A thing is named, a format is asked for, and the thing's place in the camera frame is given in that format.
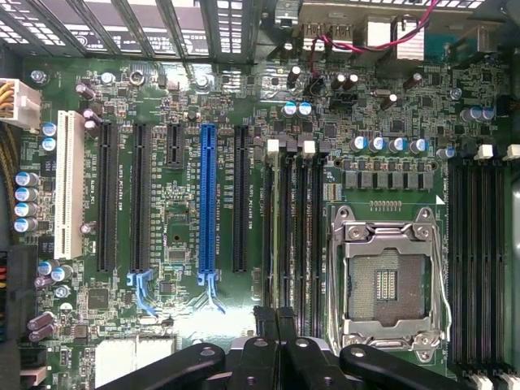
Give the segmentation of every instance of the black plastic part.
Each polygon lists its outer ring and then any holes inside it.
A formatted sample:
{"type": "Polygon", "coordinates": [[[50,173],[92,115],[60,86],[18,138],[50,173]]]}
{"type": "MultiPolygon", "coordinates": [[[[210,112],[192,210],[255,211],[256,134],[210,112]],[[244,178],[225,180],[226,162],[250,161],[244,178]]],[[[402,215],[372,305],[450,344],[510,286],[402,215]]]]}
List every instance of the black plastic part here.
{"type": "Polygon", "coordinates": [[[112,272],[115,268],[118,201],[117,126],[102,123],[97,138],[97,270],[112,272]]]}
{"type": "Polygon", "coordinates": [[[0,288],[0,342],[22,338],[27,334],[27,322],[36,317],[37,261],[36,245],[0,249],[0,268],[6,269],[6,287],[0,288]]]}
{"type": "Polygon", "coordinates": [[[184,169],[184,128],[180,123],[167,126],[166,165],[174,169],[184,169]]]}
{"type": "Polygon", "coordinates": [[[505,173],[500,160],[452,159],[449,169],[448,366],[468,373],[508,372],[505,361],[505,173]]]}
{"type": "Polygon", "coordinates": [[[187,385],[221,372],[225,363],[226,355],[220,347],[209,343],[195,344],[97,390],[182,390],[187,385]]]}
{"type": "Polygon", "coordinates": [[[233,272],[247,271],[249,235],[249,127],[235,126],[233,185],[233,272]]]}
{"type": "Polygon", "coordinates": [[[150,268],[150,158],[151,131],[145,124],[134,124],[131,272],[145,272],[150,268]]]}
{"type": "Polygon", "coordinates": [[[470,390],[458,383],[390,353],[364,344],[353,344],[340,352],[340,366],[345,373],[363,378],[382,388],[402,390],[470,390]]]}
{"type": "Polygon", "coordinates": [[[275,388],[278,344],[254,337],[245,342],[240,364],[227,384],[227,390],[263,390],[275,388]]]}
{"type": "Polygon", "coordinates": [[[331,365],[319,348],[309,338],[292,339],[284,347],[291,362],[291,388],[316,390],[351,390],[352,384],[338,366],[331,365]]]}

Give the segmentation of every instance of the ram slot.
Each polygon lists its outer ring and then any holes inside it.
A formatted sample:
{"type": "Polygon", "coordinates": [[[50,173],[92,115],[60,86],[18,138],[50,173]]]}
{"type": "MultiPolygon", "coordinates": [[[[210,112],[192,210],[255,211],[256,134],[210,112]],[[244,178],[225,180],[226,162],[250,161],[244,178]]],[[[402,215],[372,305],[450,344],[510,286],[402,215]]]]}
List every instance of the ram slot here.
{"type": "Polygon", "coordinates": [[[167,126],[166,165],[174,169],[184,168],[184,128],[179,123],[167,126]]]}
{"type": "Polygon", "coordinates": [[[111,123],[100,126],[97,139],[97,270],[115,268],[118,201],[118,129],[111,123]]]}
{"type": "Polygon", "coordinates": [[[233,193],[233,272],[247,271],[249,234],[249,128],[235,126],[233,193]]]}
{"type": "Polygon", "coordinates": [[[307,227],[309,218],[308,191],[310,162],[305,158],[297,159],[296,184],[296,221],[295,221],[295,313],[298,334],[305,335],[306,294],[307,294],[307,227]]]}
{"type": "Polygon", "coordinates": [[[150,268],[151,138],[145,124],[133,125],[130,271],[135,273],[150,268]]]}
{"type": "Polygon", "coordinates": [[[54,196],[54,258],[82,254],[85,119],[75,111],[58,111],[56,193],[54,196]]]}
{"type": "Polygon", "coordinates": [[[198,283],[215,278],[217,132],[213,124],[201,126],[201,178],[199,207],[198,283]]]}

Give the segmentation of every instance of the white plastic part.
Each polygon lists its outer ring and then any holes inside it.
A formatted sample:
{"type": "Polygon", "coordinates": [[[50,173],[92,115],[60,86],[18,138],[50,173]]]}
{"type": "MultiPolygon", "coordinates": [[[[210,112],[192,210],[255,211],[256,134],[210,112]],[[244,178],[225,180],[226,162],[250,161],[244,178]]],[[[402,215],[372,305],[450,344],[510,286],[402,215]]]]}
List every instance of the white plastic part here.
{"type": "Polygon", "coordinates": [[[58,111],[54,258],[82,254],[85,119],[75,111],[58,111]]]}
{"type": "Polygon", "coordinates": [[[488,160],[493,157],[493,145],[483,144],[479,146],[479,152],[473,157],[474,160],[488,160]]]}
{"type": "Polygon", "coordinates": [[[502,160],[515,160],[517,158],[520,158],[520,145],[509,145],[507,147],[507,156],[502,160]]]}
{"type": "Polygon", "coordinates": [[[11,82],[13,89],[13,116],[12,118],[2,118],[0,121],[7,124],[14,124],[19,128],[31,128],[39,131],[40,128],[40,106],[41,95],[18,79],[4,79],[0,77],[0,83],[11,82]]]}

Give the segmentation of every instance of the pcie slot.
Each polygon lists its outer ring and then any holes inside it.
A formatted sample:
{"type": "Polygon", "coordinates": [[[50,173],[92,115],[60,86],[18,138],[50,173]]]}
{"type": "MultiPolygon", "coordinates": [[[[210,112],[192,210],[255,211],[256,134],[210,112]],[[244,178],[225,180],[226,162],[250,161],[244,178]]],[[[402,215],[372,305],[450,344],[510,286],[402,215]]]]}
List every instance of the pcie slot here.
{"type": "Polygon", "coordinates": [[[247,271],[249,233],[248,126],[235,126],[235,183],[233,193],[233,272],[247,271]]]}
{"type": "Polygon", "coordinates": [[[97,139],[97,270],[112,272],[116,253],[118,201],[117,127],[103,123],[97,139]]]}
{"type": "Polygon", "coordinates": [[[215,224],[217,189],[217,131],[213,124],[201,126],[201,178],[199,207],[198,283],[215,283],[215,224]]]}
{"type": "Polygon", "coordinates": [[[54,258],[81,256],[85,130],[83,116],[58,111],[56,192],[54,197],[54,258]]]}
{"type": "Polygon", "coordinates": [[[136,273],[150,268],[150,168],[151,131],[145,124],[134,124],[130,271],[136,273]]]}
{"type": "Polygon", "coordinates": [[[179,123],[167,126],[166,165],[170,168],[184,168],[184,128],[179,123]]]}
{"type": "Polygon", "coordinates": [[[280,154],[279,171],[279,286],[280,304],[291,305],[291,236],[293,231],[293,157],[297,152],[295,141],[287,141],[280,154]]]}

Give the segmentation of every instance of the black ram slot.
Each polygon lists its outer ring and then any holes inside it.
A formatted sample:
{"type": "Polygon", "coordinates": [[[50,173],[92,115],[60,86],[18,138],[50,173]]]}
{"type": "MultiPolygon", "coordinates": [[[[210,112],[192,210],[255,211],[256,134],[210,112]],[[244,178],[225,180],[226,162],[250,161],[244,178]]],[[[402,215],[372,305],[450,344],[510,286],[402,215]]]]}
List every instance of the black ram slot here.
{"type": "Polygon", "coordinates": [[[505,171],[503,162],[449,164],[450,370],[492,376],[505,362],[505,171]]]}
{"type": "Polygon", "coordinates": [[[151,131],[133,125],[131,272],[150,268],[150,157],[151,131]]]}
{"type": "Polygon", "coordinates": [[[266,162],[264,167],[264,187],[263,187],[263,305],[271,306],[271,223],[272,223],[272,197],[273,197],[273,167],[266,162]]]}
{"type": "Polygon", "coordinates": [[[233,272],[247,271],[249,234],[249,128],[235,126],[233,193],[233,272]]]}
{"type": "Polygon", "coordinates": [[[102,123],[97,138],[97,270],[115,268],[118,201],[118,128],[102,123]]]}
{"type": "Polygon", "coordinates": [[[312,224],[310,241],[310,335],[322,337],[322,256],[323,256],[323,166],[331,150],[329,141],[318,144],[312,169],[312,224]]]}
{"type": "Polygon", "coordinates": [[[166,165],[184,169],[184,128],[179,123],[170,123],[167,126],[166,165]]]}
{"type": "Polygon", "coordinates": [[[294,267],[295,267],[295,313],[298,334],[305,335],[306,329],[306,275],[307,275],[307,219],[309,162],[303,158],[297,160],[296,182],[296,221],[294,231],[294,267]]]}

